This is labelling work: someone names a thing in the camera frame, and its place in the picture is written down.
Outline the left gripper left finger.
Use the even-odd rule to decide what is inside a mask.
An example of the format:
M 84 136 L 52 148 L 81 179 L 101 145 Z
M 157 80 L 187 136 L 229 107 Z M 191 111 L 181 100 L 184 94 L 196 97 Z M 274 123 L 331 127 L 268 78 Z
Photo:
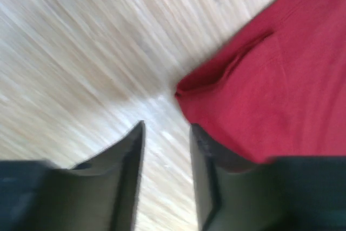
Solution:
M 1 161 L 1 230 L 133 230 L 145 124 L 73 168 Z

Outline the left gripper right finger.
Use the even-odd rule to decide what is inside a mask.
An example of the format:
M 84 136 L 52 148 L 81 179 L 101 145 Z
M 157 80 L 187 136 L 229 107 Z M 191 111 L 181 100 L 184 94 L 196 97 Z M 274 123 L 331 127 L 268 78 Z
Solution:
M 345 230 L 345 158 L 253 163 L 190 128 L 199 230 Z

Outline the dark red t shirt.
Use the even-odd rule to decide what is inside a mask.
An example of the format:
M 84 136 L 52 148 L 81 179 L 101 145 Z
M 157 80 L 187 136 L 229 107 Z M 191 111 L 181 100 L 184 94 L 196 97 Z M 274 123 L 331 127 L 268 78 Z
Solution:
M 254 162 L 345 154 L 345 0 L 275 0 L 177 85 L 190 123 Z

